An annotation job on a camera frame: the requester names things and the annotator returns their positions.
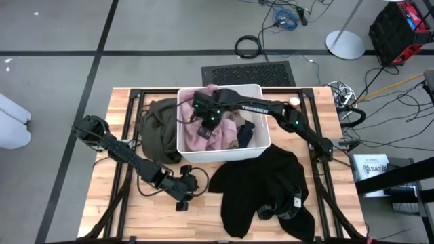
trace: wire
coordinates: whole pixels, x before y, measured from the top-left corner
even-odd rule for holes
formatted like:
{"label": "wire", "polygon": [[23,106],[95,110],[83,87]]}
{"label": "wire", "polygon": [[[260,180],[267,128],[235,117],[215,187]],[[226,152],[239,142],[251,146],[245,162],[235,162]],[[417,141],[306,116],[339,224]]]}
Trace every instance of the wire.
{"label": "wire", "polygon": [[343,152],[345,154],[345,156],[350,157],[350,155],[347,152],[345,152],[344,150],[340,149],[339,147],[334,146],[334,145],[333,145],[333,147],[336,148],[336,149],[338,149],[339,151]]}
{"label": "wire", "polygon": [[298,17],[291,10],[279,6],[277,9],[274,9],[274,22],[281,28],[293,31],[298,26]]}
{"label": "wire", "polygon": [[268,29],[268,28],[271,28],[272,26],[267,27],[267,28],[264,28],[264,24],[265,24],[265,20],[267,20],[267,17],[269,16],[269,14],[270,14],[270,12],[271,12],[271,9],[273,8],[273,6],[274,6],[275,3],[276,3],[276,0],[274,0],[274,2],[270,5],[269,11],[267,12],[267,14],[266,14],[266,16],[265,16],[264,21],[262,21],[262,28],[261,28],[261,31],[258,33],[258,39],[259,39],[260,34],[262,33],[262,43],[260,43],[259,47],[260,47],[260,49],[262,50],[262,54],[264,54],[265,61],[267,61],[267,62],[270,62],[270,61],[269,61],[269,58],[267,57],[267,54],[265,53],[264,31],[265,31],[266,29]]}
{"label": "wire", "polygon": [[409,231],[409,230],[411,230],[411,228],[406,229],[406,230],[401,230],[401,231],[399,231],[399,232],[396,232],[395,234],[391,234],[391,235],[388,235],[388,236],[385,236],[385,237],[377,238],[377,240],[382,240],[382,239],[385,239],[385,238],[393,237],[393,236],[395,236],[395,235],[398,235],[398,234],[401,234],[401,233],[407,232],[407,231]]}
{"label": "wire", "polygon": [[103,160],[106,160],[106,159],[110,159],[110,157],[105,157],[105,158],[102,158],[102,159],[99,159],[99,160],[95,161],[95,163],[92,165],[92,167],[94,168],[97,163],[99,163],[99,162],[101,162]]}
{"label": "wire", "polygon": [[338,163],[342,163],[343,165],[348,166],[351,169],[351,165],[349,165],[348,163],[345,163],[344,161],[341,161],[341,160],[338,160],[338,159],[335,159],[335,158],[333,158],[333,160],[336,161],[336,162],[338,162]]}
{"label": "wire", "polygon": [[[186,102],[192,100],[193,98],[194,98],[194,97],[191,97],[191,98],[189,98],[189,99],[186,99],[186,100],[180,102],[179,104],[176,105],[176,107],[178,108],[179,106],[181,106],[181,105],[183,105],[184,103],[186,103]],[[185,121],[180,121],[180,120],[178,120],[178,118],[176,118],[176,121],[179,122],[179,123],[181,123],[181,124],[188,125],[188,124],[191,124],[191,123],[196,122],[198,119],[199,119],[199,118],[196,118],[196,119],[193,119],[193,120],[191,120],[191,121],[187,121],[187,122],[185,122]]]}
{"label": "wire", "polygon": [[427,102],[426,104],[419,104],[418,102],[416,104],[408,104],[408,103],[403,102],[401,100],[401,98],[398,98],[398,101],[401,102],[404,105],[407,105],[407,106],[417,106],[417,107],[426,106],[426,105],[432,105],[433,104],[432,102]]}
{"label": "wire", "polygon": [[157,194],[159,194],[165,190],[165,189],[161,189],[161,190],[158,190],[156,192],[152,192],[150,194],[143,193],[142,189],[140,189],[140,181],[139,181],[139,176],[138,176],[137,170],[136,170],[136,175],[137,175],[137,190],[143,197],[152,197],[152,196],[155,196],[155,195],[157,195]]}
{"label": "wire", "polygon": [[376,96],[375,98],[371,98],[371,99],[363,100],[363,101],[358,102],[358,103],[362,103],[362,102],[371,102],[371,101],[373,101],[373,100],[375,100],[375,99],[377,99],[377,98],[383,98],[383,97],[387,97],[387,96],[389,96],[389,95],[396,94],[396,93],[401,93],[401,92],[408,92],[408,91],[410,91],[411,89],[413,89],[413,87],[411,87],[410,89],[407,89],[407,90],[405,90],[405,91],[394,91],[394,92],[391,92],[391,93],[386,94],[386,95]]}
{"label": "wire", "polygon": [[[266,1],[265,3],[259,3],[259,1],[246,1],[246,0],[238,0],[244,3],[253,3],[253,4],[259,4],[259,5],[265,5],[265,6],[270,6],[270,4],[272,4],[270,1]],[[296,9],[298,7],[298,3],[296,0],[289,0],[289,1],[284,1],[284,0],[279,0],[280,2],[283,3],[275,3],[274,5],[278,5],[278,6],[290,6],[293,9]]]}
{"label": "wire", "polygon": [[[392,144],[390,144],[390,143],[394,143],[394,142],[397,142],[397,141],[399,141],[399,140],[396,140],[396,141],[394,141],[394,142],[388,142],[388,143],[381,143],[381,142],[373,142],[373,141],[369,141],[369,140],[362,140],[361,139],[361,137],[360,137],[360,135],[354,130],[354,129],[352,129],[353,130],[353,132],[357,135],[357,137],[358,137],[358,140],[364,145],[364,146],[367,146],[367,147],[369,147],[369,148],[378,148],[378,147],[380,147],[380,146],[391,146],[391,147],[393,147],[393,148],[402,148],[402,149],[414,149],[414,150],[423,150],[423,151],[429,151],[429,152],[434,152],[434,150],[433,149],[426,149],[426,148],[414,148],[414,147],[409,147],[409,146],[395,146],[395,145],[392,145]],[[352,139],[355,139],[353,136],[351,136],[350,134],[348,134],[348,133],[346,133],[346,132],[344,132],[347,136],[349,136],[350,138],[352,138]],[[369,142],[369,143],[374,143],[374,144],[379,144],[380,146],[370,146],[370,145],[367,145],[365,142]]]}
{"label": "wire", "polygon": [[[396,73],[392,73],[391,71],[388,71],[388,70],[384,70],[385,72],[387,72],[387,73],[389,73],[389,74],[391,74],[391,75],[399,75],[399,69],[396,67],[396,66],[393,66],[393,68],[395,68],[396,69]],[[380,70],[381,68],[371,68],[370,70],[368,70],[368,71],[366,71],[366,73],[365,73],[365,87],[367,87],[368,86],[368,74],[369,74],[369,72],[371,72],[371,71],[374,71],[374,70]]]}
{"label": "wire", "polygon": [[298,52],[295,52],[295,53],[289,54],[289,55],[281,55],[281,54],[278,54],[278,53],[275,53],[275,52],[267,52],[267,54],[279,55],[282,58],[289,58],[289,57],[292,57],[292,56],[295,56],[295,55],[302,56],[307,62],[312,63],[312,64],[314,64],[314,65],[317,66],[317,79],[318,79],[318,83],[316,85],[321,84],[321,79],[319,78],[319,64],[316,63],[315,61],[313,61],[312,59],[307,59],[306,56],[304,56],[303,54],[298,53]]}
{"label": "wire", "polygon": [[[139,139],[131,139],[127,144],[130,144],[130,142],[132,142],[133,140],[136,141],[136,144],[132,147],[132,150],[135,150],[138,146],[142,145],[142,141]],[[110,159],[110,157],[105,157],[105,158],[102,158],[102,159],[95,161],[95,163],[92,165],[92,167],[94,168],[97,163],[99,163],[103,160],[106,160],[106,159]]]}
{"label": "wire", "polygon": [[[258,46],[258,49],[256,50],[256,53],[249,55],[249,54],[241,54],[239,52],[238,49],[238,45],[244,41],[244,40],[249,40],[249,41],[253,41],[254,43],[256,43],[256,45]],[[262,53],[261,48],[260,48],[260,41],[257,37],[252,36],[252,35],[245,35],[240,37],[237,42],[235,43],[235,54],[238,55],[240,58],[247,58],[247,59],[252,59],[252,58],[256,58],[258,57],[260,54]]]}
{"label": "wire", "polygon": [[416,88],[417,88],[417,86],[412,87],[411,89],[407,90],[404,94],[399,94],[398,97],[396,97],[395,99],[393,99],[393,100],[391,100],[391,101],[389,101],[389,102],[386,102],[386,103],[385,103],[381,108],[379,108],[377,111],[373,112],[372,114],[370,114],[370,115],[367,116],[366,118],[369,119],[372,115],[375,115],[376,113],[380,112],[380,110],[382,110],[383,108],[385,108],[388,104],[390,104],[390,103],[392,103],[392,102],[398,100],[400,97],[408,96],[408,97],[413,98],[412,96],[407,95],[407,93],[409,93],[410,91],[412,91],[412,90],[414,90],[414,89],[416,89]]}
{"label": "wire", "polygon": [[359,101],[359,98],[362,96],[362,94],[368,90],[369,86],[371,86],[373,84],[373,82],[377,79],[377,77],[381,74],[381,72],[385,69],[386,67],[383,66],[381,67],[380,71],[378,71],[378,73],[375,75],[375,77],[371,80],[371,82],[369,82],[369,84],[367,86],[365,86],[365,89],[359,94],[359,96],[356,98],[356,100],[351,103],[349,106],[354,105],[355,103],[357,103]]}
{"label": "wire", "polygon": [[365,222],[365,226],[366,226],[366,238],[368,238],[369,237],[369,232],[370,232],[370,227],[369,227],[369,224],[368,223],[366,223]]}
{"label": "wire", "polygon": [[205,186],[205,189],[203,189],[201,193],[197,193],[197,194],[187,193],[188,195],[190,195],[192,197],[198,197],[198,196],[202,195],[203,193],[205,193],[208,190],[208,186],[210,185],[210,176],[208,175],[208,173],[204,169],[199,168],[199,167],[194,167],[191,170],[195,170],[195,169],[200,170],[205,174],[206,186]]}
{"label": "wire", "polygon": [[408,81],[414,80],[414,79],[416,79],[416,78],[418,78],[418,77],[421,77],[421,76],[423,76],[422,73],[417,74],[417,75],[415,75],[415,76],[413,76],[413,77],[410,77],[410,78],[408,78],[408,79],[405,79],[405,80],[400,81],[400,82],[398,82],[398,83],[395,83],[395,84],[393,84],[393,85],[390,85],[390,86],[388,86],[388,87],[385,87],[385,88],[383,88],[383,89],[381,89],[381,90],[379,90],[379,91],[376,91],[376,92],[371,93],[371,94],[369,94],[369,95],[366,95],[366,96],[364,96],[364,97],[362,97],[362,98],[359,98],[359,99],[357,99],[357,101],[355,101],[355,102],[356,102],[356,103],[362,102],[362,101],[365,100],[366,98],[370,98],[370,97],[372,97],[372,96],[375,96],[376,94],[380,94],[380,93],[382,93],[382,92],[385,92],[385,91],[387,91],[388,89],[391,89],[391,88],[394,88],[394,87],[397,87],[397,86],[403,85],[403,84],[407,83]]}
{"label": "wire", "polygon": [[392,144],[392,143],[394,143],[394,142],[399,142],[399,141],[402,141],[402,140],[406,140],[406,139],[409,139],[409,138],[413,138],[413,137],[415,137],[415,136],[419,136],[420,134],[422,134],[432,123],[434,122],[434,119],[432,119],[431,120],[431,122],[429,122],[428,123],[428,125],[427,126],[425,126],[425,128],[422,130],[422,131],[420,131],[419,133],[417,133],[417,134],[414,134],[413,136],[407,136],[407,137],[404,137],[404,138],[401,138],[401,139],[398,139],[398,140],[394,140],[394,141],[391,141],[391,142],[387,142],[387,143],[379,143],[379,144],[382,144],[381,146],[386,146],[386,145],[389,145],[389,144]]}
{"label": "wire", "polygon": [[[419,112],[426,111],[426,110],[428,110],[428,109],[430,109],[430,108],[434,108],[434,106],[429,107],[429,108],[422,109],[422,110],[419,111]],[[367,129],[367,128],[371,128],[371,127],[376,127],[376,126],[382,125],[382,124],[387,123],[387,122],[392,121],[392,120],[396,120],[396,119],[405,119],[405,118],[410,117],[410,116],[412,116],[412,115],[415,115],[415,114],[417,114],[417,113],[418,113],[418,112],[412,113],[412,114],[410,114],[410,115],[402,116],[402,117],[395,117],[395,118],[387,119],[387,120],[385,120],[385,121],[383,121],[383,122],[380,122],[380,123],[378,123],[378,124],[375,124],[375,125],[369,125],[369,126],[365,126],[365,127],[362,127],[362,128],[357,128],[357,129],[354,129],[354,130],[357,130],[357,131],[358,131],[358,130],[362,130],[362,129]],[[433,114],[433,113],[430,113],[430,114],[427,114],[427,115],[423,115],[423,116],[421,116],[421,117],[414,117],[414,118],[412,118],[412,119],[408,119],[408,120],[406,120],[406,122],[411,122],[411,121],[413,121],[413,120],[415,120],[415,119],[419,119],[419,118],[422,118],[422,117],[426,117],[426,116],[429,116],[429,115],[432,115],[432,114]]]}
{"label": "wire", "polygon": [[[314,0],[314,2],[312,3],[312,6],[311,6],[311,10],[313,9],[313,5],[315,4],[315,2],[316,2],[317,0]],[[320,19],[320,17],[322,17],[326,12],[327,12],[327,10],[328,10],[328,8],[332,5],[332,3],[334,2],[334,0],[332,0],[330,3],[328,3],[328,4],[324,4],[324,5],[326,5],[327,7],[325,8],[325,10],[315,19],[315,20],[308,20],[307,22],[308,23],[315,23],[318,19]]]}
{"label": "wire", "polygon": [[[338,85],[338,88],[332,86],[332,84],[335,83]],[[348,85],[345,85],[342,81],[332,81],[326,86],[333,87],[336,90],[333,93],[333,98],[337,108],[344,108],[348,104],[351,97],[354,97],[353,100],[355,100],[357,97],[353,89],[351,89],[351,87],[349,87]],[[352,111],[350,111],[349,113],[345,113],[345,116],[341,118],[340,121],[348,117],[348,115],[350,115],[351,113]]]}
{"label": "wire", "polygon": [[413,120],[415,120],[415,119],[420,119],[420,118],[423,118],[423,117],[426,117],[426,116],[429,116],[429,115],[432,115],[432,114],[434,114],[434,112],[429,113],[429,114],[427,114],[427,115],[420,116],[420,117],[414,117],[413,119],[407,119],[406,122],[411,122],[411,121],[413,121]]}

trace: white plastic bin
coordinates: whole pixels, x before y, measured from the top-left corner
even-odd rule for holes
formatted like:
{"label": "white plastic bin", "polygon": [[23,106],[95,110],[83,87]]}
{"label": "white plastic bin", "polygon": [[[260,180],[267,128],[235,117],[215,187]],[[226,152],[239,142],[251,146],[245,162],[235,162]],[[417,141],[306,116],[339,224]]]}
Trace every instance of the white plastic bin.
{"label": "white plastic bin", "polygon": [[[183,88],[178,92],[178,104],[181,103],[180,95],[187,90],[201,89],[202,87],[191,87]],[[253,98],[262,98],[262,89],[257,84],[248,85],[223,85],[219,86],[220,89],[231,89],[238,92],[242,96],[249,96]],[[178,120],[181,120],[180,116],[180,106],[178,107]],[[252,113],[248,111],[240,111],[241,116],[254,123],[255,128],[253,131],[253,137],[250,140],[247,148],[241,149],[230,149],[230,150],[210,150],[201,152],[188,152],[186,151],[185,140],[184,140],[184,125],[177,122],[177,145],[176,149],[178,152],[191,163],[210,163],[219,161],[235,161],[250,159],[258,157],[265,149],[267,149],[270,144],[270,133],[267,123],[267,118],[263,114]]]}

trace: wooden tabletop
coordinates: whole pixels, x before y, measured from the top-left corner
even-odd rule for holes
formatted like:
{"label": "wooden tabletop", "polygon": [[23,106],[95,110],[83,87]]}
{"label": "wooden tabletop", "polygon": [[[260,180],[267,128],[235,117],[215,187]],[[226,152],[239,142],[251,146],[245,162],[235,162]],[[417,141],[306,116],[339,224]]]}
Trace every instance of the wooden tabletop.
{"label": "wooden tabletop", "polygon": [[[330,88],[313,87],[313,91],[315,92],[315,103],[317,105],[323,136],[330,139],[341,138],[342,134]],[[120,138],[122,134],[129,93],[130,88],[113,89],[108,106],[106,121],[110,125],[111,133],[118,138]],[[152,100],[174,96],[176,96],[176,94],[149,94],[145,96],[144,104],[149,104]],[[293,95],[265,94],[264,98],[288,101],[291,96]],[[309,100],[306,101],[309,111],[309,121],[312,121]],[[137,106],[138,102],[136,101],[128,138],[132,138]],[[283,131],[273,118],[268,117],[267,119],[271,142],[280,148],[293,152],[304,166],[304,173],[309,187],[309,196],[304,205],[315,218],[315,236],[322,236],[323,231],[317,207],[307,143],[297,134],[289,134]],[[137,153],[141,157],[145,157],[140,147],[137,149]],[[107,157],[106,152],[98,153],[96,160],[104,157]],[[347,157],[339,151],[334,151],[334,158],[348,163]],[[182,160],[180,164],[170,165],[170,168],[177,174],[179,173],[179,168],[186,163],[188,162]],[[222,164],[222,162],[204,163],[200,164],[200,167],[204,168],[211,177]],[[339,208],[361,234],[366,234],[363,214],[361,212],[359,197],[354,185],[351,170],[349,167],[333,161],[329,164]],[[109,205],[115,166],[116,162],[111,159],[103,160],[95,166],[78,237],[82,237],[92,229]],[[126,165],[123,167],[122,176],[125,175]],[[205,176],[203,176],[200,171],[195,175],[199,181],[199,186],[203,187],[205,184]],[[145,182],[140,181],[139,184],[143,192],[153,192],[153,189]],[[176,201],[164,192],[153,197],[141,196],[137,191],[136,173],[134,172],[123,238],[128,240],[130,236],[134,235],[137,236],[139,241],[298,241],[298,239],[282,230],[276,216],[273,216],[270,220],[259,220],[256,214],[252,220],[248,234],[243,239],[230,237],[225,232],[220,217],[221,200],[221,194],[207,192],[190,201],[188,211],[177,212],[175,211]],[[325,206],[326,212],[328,213],[330,234],[336,236],[331,211],[326,203]],[[115,212],[112,235],[116,233],[118,213],[119,207]]]}

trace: brown cloth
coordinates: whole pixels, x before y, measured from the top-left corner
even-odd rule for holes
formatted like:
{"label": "brown cloth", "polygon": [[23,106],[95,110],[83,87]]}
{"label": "brown cloth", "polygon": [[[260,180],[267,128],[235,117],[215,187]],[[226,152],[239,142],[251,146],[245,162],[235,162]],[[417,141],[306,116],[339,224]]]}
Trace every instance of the brown cloth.
{"label": "brown cloth", "polygon": [[181,155],[176,150],[176,98],[152,101],[140,121],[143,153],[149,159],[161,163],[179,163]]}

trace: concrete floor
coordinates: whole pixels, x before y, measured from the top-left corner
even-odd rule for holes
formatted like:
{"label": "concrete floor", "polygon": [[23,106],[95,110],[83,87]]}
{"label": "concrete floor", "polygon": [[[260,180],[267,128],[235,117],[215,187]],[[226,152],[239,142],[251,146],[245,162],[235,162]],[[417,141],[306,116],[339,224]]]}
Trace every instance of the concrete floor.
{"label": "concrete floor", "polygon": [[[303,7],[310,7],[312,2],[298,0]],[[364,73],[380,66],[376,57],[363,56],[347,61],[324,52],[326,35],[342,26],[355,2],[335,0],[316,23],[299,26],[292,32],[266,33],[267,49],[317,53],[317,56],[307,57],[320,65],[321,84],[340,80],[357,93],[361,92]],[[426,13],[423,2],[416,2]],[[111,3],[103,0],[0,0],[0,92],[27,108],[33,116],[31,143],[18,150],[0,150],[1,244],[35,242],[94,61],[95,53],[92,52],[84,56],[72,53],[57,56],[59,53],[55,51],[97,50]],[[368,50],[372,50],[368,27],[385,4],[384,1],[364,1],[348,27],[349,31],[362,37]],[[317,3],[312,19],[324,8]],[[255,35],[260,30],[267,11],[266,7],[237,0],[124,0],[117,6],[104,49],[232,50],[240,36]],[[426,45],[424,49],[434,49],[434,45]],[[47,52],[37,56],[21,52],[32,50]],[[85,103],[85,114],[105,116],[113,87],[200,86],[202,66],[264,62],[263,57],[240,60],[237,56],[174,55],[175,52],[166,52],[165,56],[160,53],[102,56],[89,100]],[[3,60],[7,58],[13,60],[5,63]],[[270,56],[270,60],[289,60],[299,86],[317,83],[317,67],[300,56]],[[433,56],[414,56],[399,67],[399,75],[381,74],[370,91],[433,68],[433,61]],[[392,91],[411,87],[413,83]],[[429,101],[421,89],[412,91],[412,94],[420,103]],[[363,103],[360,108],[370,114],[392,98]],[[393,103],[363,126],[415,110]],[[359,133],[365,140],[388,142],[419,132],[433,116],[411,123],[395,120]],[[429,148],[432,145],[430,138],[432,133],[428,129],[426,133],[396,145]],[[387,153],[391,157],[413,157],[415,161],[432,156],[431,152],[386,146],[375,149],[360,146],[355,152]],[[94,158],[91,150],[76,143],[47,241],[72,240],[77,236]],[[423,186],[430,188],[434,182],[423,182]],[[427,242],[420,218],[394,213],[387,199],[361,199],[361,203],[373,237],[411,228],[387,240]]]}

